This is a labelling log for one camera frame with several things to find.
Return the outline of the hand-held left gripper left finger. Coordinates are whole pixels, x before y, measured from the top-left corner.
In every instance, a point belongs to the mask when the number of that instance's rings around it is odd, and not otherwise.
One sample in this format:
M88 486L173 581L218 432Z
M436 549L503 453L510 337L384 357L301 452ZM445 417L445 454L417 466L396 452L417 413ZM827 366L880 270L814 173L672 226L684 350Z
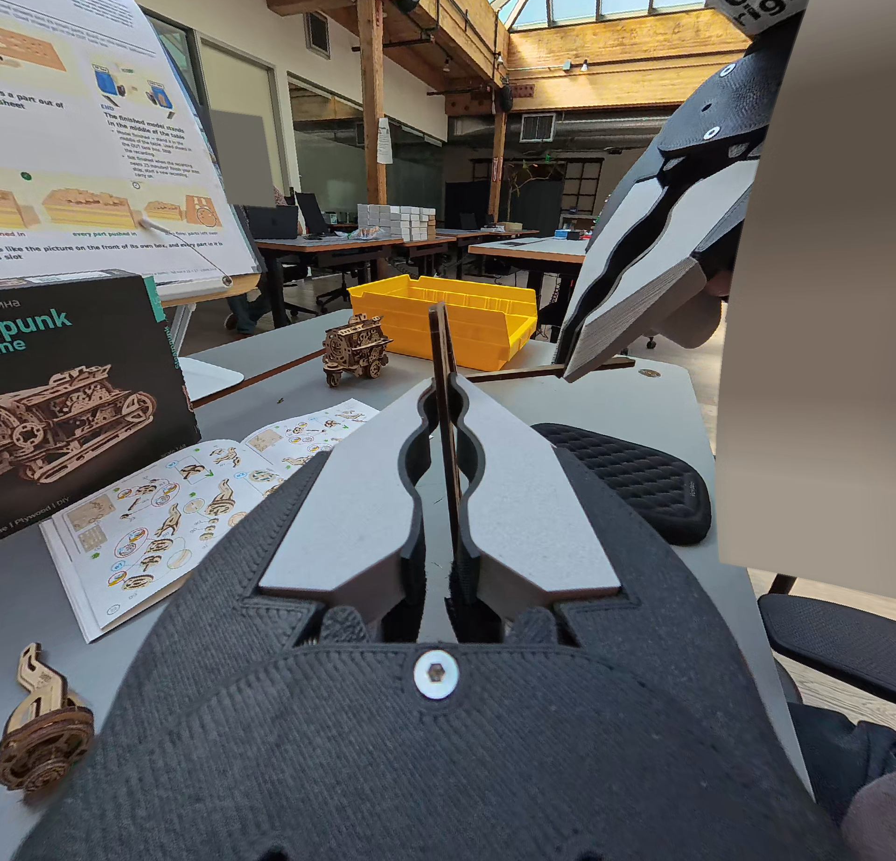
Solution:
M436 425L434 381L424 381L331 451L260 591L353 607L385 641L416 642L427 589L417 485Z

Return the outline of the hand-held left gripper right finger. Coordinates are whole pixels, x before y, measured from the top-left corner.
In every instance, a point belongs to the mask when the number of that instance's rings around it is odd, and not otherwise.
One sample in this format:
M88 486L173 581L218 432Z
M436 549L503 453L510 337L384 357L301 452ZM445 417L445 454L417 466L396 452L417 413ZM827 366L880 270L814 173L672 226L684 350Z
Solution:
M615 597L621 582L571 482L566 456L477 385L450 375L458 505L446 607L462 643L498 643L527 609Z

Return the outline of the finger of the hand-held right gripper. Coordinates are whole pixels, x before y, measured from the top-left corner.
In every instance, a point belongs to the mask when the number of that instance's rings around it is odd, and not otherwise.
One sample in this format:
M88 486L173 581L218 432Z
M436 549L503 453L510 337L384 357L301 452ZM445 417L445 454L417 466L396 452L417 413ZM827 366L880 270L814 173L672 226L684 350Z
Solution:
M758 161L736 161L688 187L658 239L626 267L609 296L581 324L565 379L594 371L628 342L650 334L700 294L707 278L694 257L735 203L751 188Z
M658 149L647 149L602 210L567 307L555 363L569 362L584 318L609 296L624 269L661 234L676 200L675 190L661 175L665 163Z

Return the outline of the wooden stick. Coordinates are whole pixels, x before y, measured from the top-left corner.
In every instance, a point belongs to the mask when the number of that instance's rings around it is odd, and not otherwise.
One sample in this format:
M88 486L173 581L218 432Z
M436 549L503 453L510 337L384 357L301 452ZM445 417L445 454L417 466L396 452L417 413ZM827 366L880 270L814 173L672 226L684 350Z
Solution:
M596 371L610 371L628 369L635 366L635 359L626 356L614 356L610 360L599 365ZM509 380L521 380L542 376L565 377L566 367L563 364L544 364L528 366L517 369L502 369L496 372L480 372L469 374L466 378L471 383L501 382Z

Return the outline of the dark model kit box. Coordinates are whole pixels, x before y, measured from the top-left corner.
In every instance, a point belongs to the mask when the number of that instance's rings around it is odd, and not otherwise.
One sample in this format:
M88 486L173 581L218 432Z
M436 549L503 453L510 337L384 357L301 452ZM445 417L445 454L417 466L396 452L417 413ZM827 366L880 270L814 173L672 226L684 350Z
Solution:
M2 279L2 538L199 438L151 277Z

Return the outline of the wooden-edged desk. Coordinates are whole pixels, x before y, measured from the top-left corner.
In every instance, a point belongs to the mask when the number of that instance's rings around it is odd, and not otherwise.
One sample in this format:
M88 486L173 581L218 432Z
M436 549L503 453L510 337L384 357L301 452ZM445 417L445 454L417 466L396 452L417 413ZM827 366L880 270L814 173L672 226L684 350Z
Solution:
M529 273L527 286L539 295L545 274L575 284L588 249L588 239L511 238L470 245L468 253L508 262Z
M306 267L341 273L359 271L358 281L364 283L377 280L374 275L375 262L393 257L417 266L424 275L431 275L434 273L434 258L440 253L456 250L458 239L454 235L438 235L435 239L411 242L397 238L372 238L364 241L347 238L256 239L256 247L263 256L274 328L289 325L283 295L284 267L281 263L281 259L286 256L297 255L299 262Z

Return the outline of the black wrist rest pad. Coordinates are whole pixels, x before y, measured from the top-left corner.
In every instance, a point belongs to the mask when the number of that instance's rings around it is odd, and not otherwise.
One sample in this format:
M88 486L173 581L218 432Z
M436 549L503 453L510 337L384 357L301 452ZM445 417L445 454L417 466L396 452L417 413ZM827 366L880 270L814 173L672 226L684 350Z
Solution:
M579 427L539 423L532 428L571 452L638 512L669 544L694 546L711 529L711 497L689 463L657 449Z

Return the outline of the indoor plant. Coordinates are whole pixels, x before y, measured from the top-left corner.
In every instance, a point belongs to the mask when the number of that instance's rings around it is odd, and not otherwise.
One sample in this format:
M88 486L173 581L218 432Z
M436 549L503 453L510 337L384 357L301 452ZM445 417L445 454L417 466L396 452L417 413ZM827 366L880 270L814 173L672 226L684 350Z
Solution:
M501 194L501 214L504 220L524 222L523 214L516 212L521 210L524 191L532 185L539 188L548 182L563 183L565 172L566 165L559 161L505 159Z

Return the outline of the instruction booklet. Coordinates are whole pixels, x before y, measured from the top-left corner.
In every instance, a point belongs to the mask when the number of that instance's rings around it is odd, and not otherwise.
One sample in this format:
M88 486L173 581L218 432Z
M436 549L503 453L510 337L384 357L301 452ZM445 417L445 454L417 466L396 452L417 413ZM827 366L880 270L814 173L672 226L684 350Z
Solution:
M86 643L178 589L216 543L377 409L348 399L196 442L51 517L40 530Z

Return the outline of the stack of white boxes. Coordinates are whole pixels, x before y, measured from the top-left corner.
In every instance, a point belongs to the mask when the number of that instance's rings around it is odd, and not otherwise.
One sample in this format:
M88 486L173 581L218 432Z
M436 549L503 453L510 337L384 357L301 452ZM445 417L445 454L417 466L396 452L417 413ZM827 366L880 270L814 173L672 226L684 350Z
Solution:
M396 238L405 242L435 239L435 209L360 203L357 232L367 239Z

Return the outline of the wooden pillar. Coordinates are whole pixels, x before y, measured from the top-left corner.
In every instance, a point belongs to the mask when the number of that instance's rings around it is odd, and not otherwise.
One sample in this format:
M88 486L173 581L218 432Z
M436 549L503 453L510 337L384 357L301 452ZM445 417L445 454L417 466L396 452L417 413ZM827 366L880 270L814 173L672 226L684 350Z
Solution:
M385 116L383 3L356 0L360 41L366 201L387 203L386 165L378 161L380 120Z

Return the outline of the black laptop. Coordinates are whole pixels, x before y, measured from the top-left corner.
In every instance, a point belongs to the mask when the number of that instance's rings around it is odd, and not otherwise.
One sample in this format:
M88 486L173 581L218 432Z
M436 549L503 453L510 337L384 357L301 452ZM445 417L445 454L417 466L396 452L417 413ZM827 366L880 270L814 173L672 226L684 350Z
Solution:
M295 240L299 236L298 207L243 206L249 232L255 240Z

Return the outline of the black office chair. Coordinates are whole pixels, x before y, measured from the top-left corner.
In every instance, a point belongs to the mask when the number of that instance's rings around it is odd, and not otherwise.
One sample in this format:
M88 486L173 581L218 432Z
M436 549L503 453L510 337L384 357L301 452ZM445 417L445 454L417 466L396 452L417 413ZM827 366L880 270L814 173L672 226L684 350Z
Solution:
M757 605L778 654L895 701L895 622L815 598L765 594Z

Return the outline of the person's dark trousers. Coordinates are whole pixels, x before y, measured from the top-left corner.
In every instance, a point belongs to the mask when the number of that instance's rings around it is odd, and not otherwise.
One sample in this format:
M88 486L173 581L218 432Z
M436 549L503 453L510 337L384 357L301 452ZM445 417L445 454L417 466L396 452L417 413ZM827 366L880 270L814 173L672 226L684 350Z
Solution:
M817 803L856 859L895 858L895 731L790 703Z

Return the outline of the instruction board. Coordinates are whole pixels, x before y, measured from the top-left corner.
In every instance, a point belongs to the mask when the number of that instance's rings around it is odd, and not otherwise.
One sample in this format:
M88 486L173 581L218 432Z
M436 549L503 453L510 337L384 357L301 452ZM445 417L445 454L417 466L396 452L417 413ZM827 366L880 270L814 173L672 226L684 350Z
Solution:
M259 270L134 0L1 1L2 279L118 269L221 291Z

